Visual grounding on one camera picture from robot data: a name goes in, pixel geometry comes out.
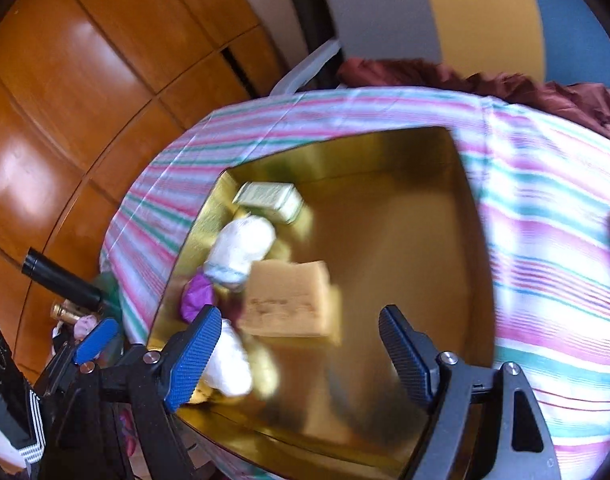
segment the white cloth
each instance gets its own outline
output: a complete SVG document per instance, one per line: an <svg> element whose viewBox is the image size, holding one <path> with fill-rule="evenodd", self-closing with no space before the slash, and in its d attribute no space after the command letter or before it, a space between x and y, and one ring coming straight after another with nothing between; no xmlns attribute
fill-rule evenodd
<svg viewBox="0 0 610 480"><path fill-rule="evenodd" d="M0 458L16 467L24 468L26 466L20 452L12 446L2 431L0 431Z"/></svg>
<svg viewBox="0 0 610 480"><path fill-rule="evenodd" d="M252 370L247 355L227 319L222 320L220 338L202 373L208 386L226 397L246 395L252 391Z"/></svg>
<svg viewBox="0 0 610 480"><path fill-rule="evenodd" d="M262 260L276 239L274 226L266 218L249 215L223 227L202 267L212 282L240 290L253 262Z"/></svg>

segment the blue chair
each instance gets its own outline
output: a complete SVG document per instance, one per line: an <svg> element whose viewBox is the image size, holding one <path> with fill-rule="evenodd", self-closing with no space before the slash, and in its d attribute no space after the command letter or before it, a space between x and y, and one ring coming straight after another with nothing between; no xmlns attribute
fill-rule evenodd
<svg viewBox="0 0 610 480"><path fill-rule="evenodd" d="M546 51L546 81L610 87L610 38L584 0L537 0Z"/></svg>

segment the dark red cloth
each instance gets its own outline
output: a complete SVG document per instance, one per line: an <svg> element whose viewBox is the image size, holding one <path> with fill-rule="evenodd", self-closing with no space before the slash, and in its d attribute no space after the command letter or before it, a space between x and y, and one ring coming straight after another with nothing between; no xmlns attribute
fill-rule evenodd
<svg viewBox="0 0 610 480"><path fill-rule="evenodd" d="M526 105L585 126L610 139L610 89L599 83L562 86L539 84L521 74L501 73L495 77L474 74L461 77L445 64L423 59L374 61L351 58L338 70L345 85L425 86L493 96L511 104Z"/></svg>

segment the striped tablecloth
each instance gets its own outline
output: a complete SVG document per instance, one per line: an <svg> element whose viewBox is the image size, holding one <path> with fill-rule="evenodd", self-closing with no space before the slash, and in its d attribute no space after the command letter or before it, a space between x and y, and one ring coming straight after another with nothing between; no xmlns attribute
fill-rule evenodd
<svg viewBox="0 0 610 480"><path fill-rule="evenodd" d="M496 362L525 370L563 478L589 478L610 449L610 141L530 108L372 88L212 113L153 160L107 231L101 267L120 283L128 335L146 341L176 256L222 170L314 140L425 125L450 128L478 202L494 278ZM232 471L263 476L240 464Z"/></svg>

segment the metal screw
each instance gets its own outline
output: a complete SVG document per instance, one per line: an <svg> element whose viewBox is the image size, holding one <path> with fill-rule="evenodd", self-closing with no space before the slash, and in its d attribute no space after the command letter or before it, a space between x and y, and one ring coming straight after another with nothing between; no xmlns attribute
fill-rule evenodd
<svg viewBox="0 0 610 480"><path fill-rule="evenodd" d="M147 352L145 355L143 355L143 361L146 362L148 365L152 365L159 362L160 352L157 352L156 350Z"/></svg>
<svg viewBox="0 0 610 480"><path fill-rule="evenodd" d="M458 356L454 352L441 352L440 360L446 365L454 365L458 362Z"/></svg>
<svg viewBox="0 0 610 480"><path fill-rule="evenodd" d="M87 361L86 363L83 363L80 365L80 373L82 374L90 374L91 372L94 371L94 368L96 368L96 365L94 364L93 361Z"/></svg>
<svg viewBox="0 0 610 480"><path fill-rule="evenodd" d="M516 363L512 363L511 361L505 363L504 367L511 375L518 375L520 373L520 367Z"/></svg>

